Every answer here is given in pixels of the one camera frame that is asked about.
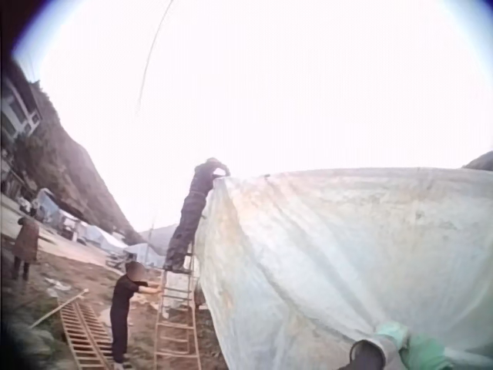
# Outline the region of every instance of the hand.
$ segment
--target hand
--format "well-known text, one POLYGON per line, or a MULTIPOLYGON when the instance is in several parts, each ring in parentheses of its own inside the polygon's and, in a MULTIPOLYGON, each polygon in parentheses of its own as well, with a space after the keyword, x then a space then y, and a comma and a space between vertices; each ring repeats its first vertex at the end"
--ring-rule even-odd
POLYGON ((435 339, 425 335, 411 335, 407 348, 399 354, 410 370, 444 370, 452 368, 444 356, 444 350, 444 346, 435 339))
POLYGON ((407 346, 409 339, 409 329, 398 322, 389 321, 377 328, 376 335, 385 335, 392 339, 397 350, 407 346))

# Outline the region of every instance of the man on ladder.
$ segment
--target man on ladder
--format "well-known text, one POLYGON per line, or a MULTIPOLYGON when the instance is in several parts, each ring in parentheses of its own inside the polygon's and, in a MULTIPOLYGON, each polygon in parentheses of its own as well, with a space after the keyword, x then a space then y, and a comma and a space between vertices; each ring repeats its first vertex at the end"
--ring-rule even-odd
POLYGON ((188 246, 193 241, 199 227, 202 211, 206 206, 207 194, 213 189, 213 181, 220 175, 214 172, 221 169, 226 176, 230 170, 216 158, 209 158, 205 163, 195 167, 195 174, 190 185, 188 196, 182 207, 182 216, 171 240, 169 241, 165 271, 176 274, 189 274, 190 270, 183 267, 188 246))

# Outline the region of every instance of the pole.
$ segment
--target pole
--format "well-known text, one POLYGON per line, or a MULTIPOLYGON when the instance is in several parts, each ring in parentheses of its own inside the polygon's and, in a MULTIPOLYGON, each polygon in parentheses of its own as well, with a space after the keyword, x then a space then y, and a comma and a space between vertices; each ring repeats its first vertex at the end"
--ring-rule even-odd
POLYGON ((149 255, 149 245, 151 243, 154 231, 154 224, 156 223, 157 212, 154 214, 153 225, 151 226, 151 230, 149 231, 149 236, 147 237, 147 248, 146 248, 146 256, 144 257, 144 266, 147 265, 147 256, 149 255))
POLYGON ((74 300, 76 300, 77 298, 79 297, 82 297, 85 293, 87 293, 89 291, 89 289, 84 289, 82 291, 82 293, 79 293, 77 294, 75 297, 72 297, 70 298, 67 302, 59 305, 57 308, 55 308, 54 310, 51 310, 49 313, 47 313, 45 316, 43 316, 42 318, 40 318, 39 320, 37 320, 37 322, 35 322, 34 324, 32 324, 29 328, 32 329, 34 328, 35 326, 38 326, 39 324, 41 324, 44 320, 46 320, 47 318, 49 318, 51 315, 55 314, 56 312, 60 311, 62 308, 64 308, 67 304, 69 303, 72 303, 74 300))

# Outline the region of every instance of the woman in brown coat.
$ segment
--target woman in brown coat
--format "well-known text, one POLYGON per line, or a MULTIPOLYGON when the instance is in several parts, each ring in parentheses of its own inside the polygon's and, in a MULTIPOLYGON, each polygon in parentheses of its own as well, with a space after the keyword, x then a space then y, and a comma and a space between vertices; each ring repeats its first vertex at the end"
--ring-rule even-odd
POLYGON ((21 262, 24 262, 22 278, 27 281, 29 279, 29 265, 36 261, 38 254, 39 225, 28 217, 20 218, 18 224, 22 225, 22 228, 18 233, 14 250, 12 251, 15 257, 12 278, 18 279, 21 262))

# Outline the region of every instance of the mountain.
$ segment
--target mountain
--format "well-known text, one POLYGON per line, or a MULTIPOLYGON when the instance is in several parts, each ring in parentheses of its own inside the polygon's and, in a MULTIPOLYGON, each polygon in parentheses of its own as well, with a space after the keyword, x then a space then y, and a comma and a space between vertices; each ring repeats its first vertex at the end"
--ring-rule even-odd
POLYGON ((143 242, 109 192, 86 149, 62 127, 55 107, 39 82, 31 84, 31 90, 42 122, 23 144, 26 172, 39 188, 50 189, 91 224, 109 233, 114 230, 124 233, 128 244, 143 242))
POLYGON ((463 168, 473 170, 493 171, 493 150, 466 164, 463 168))
MULTIPOLYGON (((178 224, 174 224, 153 230, 153 234, 151 235, 151 240, 149 240, 149 242, 151 243, 151 245, 154 246, 154 250, 157 252, 157 254, 160 254, 161 256, 166 256, 169 241, 171 240, 171 237, 173 236, 173 233, 175 232, 177 226, 178 224)), ((140 235, 146 241, 148 241, 150 231, 151 230, 143 231, 140 233, 140 235)))

